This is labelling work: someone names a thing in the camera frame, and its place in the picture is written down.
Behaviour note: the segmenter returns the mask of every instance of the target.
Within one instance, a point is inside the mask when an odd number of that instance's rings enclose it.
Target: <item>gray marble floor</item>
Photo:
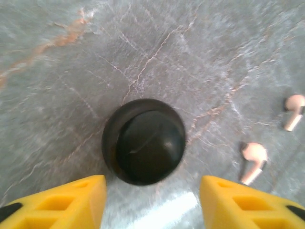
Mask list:
[[[305,120],[282,129],[284,99],[305,94],[304,0],[12,0],[0,21],[0,206],[105,174],[103,229],[204,228],[200,178],[238,182],[241,141],[268,150],[251,186],[305,205]],[[105,121],[137,98],[173,106],[188,134],[148,187],[101,153]]]

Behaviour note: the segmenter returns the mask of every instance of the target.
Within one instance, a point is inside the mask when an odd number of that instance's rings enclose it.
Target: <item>earbud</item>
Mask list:
[[[294,113],[284,126],[284,129],[287,131],[293,131],[296,124],[303,117],[305,109],[305,97],[301,94],[290,96],[285,102],[285,108],[289,111],[293,111]]]
[[[249,185],[257,178],[266,165],[267,151],[261,144],[255,142],[246,144],[241,151],[246,160],[255,162],[255,165],[241,179],[243,184]]]

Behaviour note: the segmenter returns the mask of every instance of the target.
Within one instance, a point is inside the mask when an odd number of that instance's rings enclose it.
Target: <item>orange marble vein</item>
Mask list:
[[[9,75],[25,71],[29,66],[31,66],[35,58],[42,53],[44,53],[48,48],[52,46],[65,46],[69,43],[76,42],[80,36],[83,35],[85,31],[85,25],[92,19],[85,19],[83,10],[79,11],[81,15],[80,19],[73,21],[70,25],[61,25],[58,23],[53,23],[54,25],[63,27],[66,30],[65,35],[59,35],[55,37],[48,43],[40,44],[34,48],[32,54],[20,61],[13,63],[6,71],[0,72],[0,89],[4,87],[6,79]]]

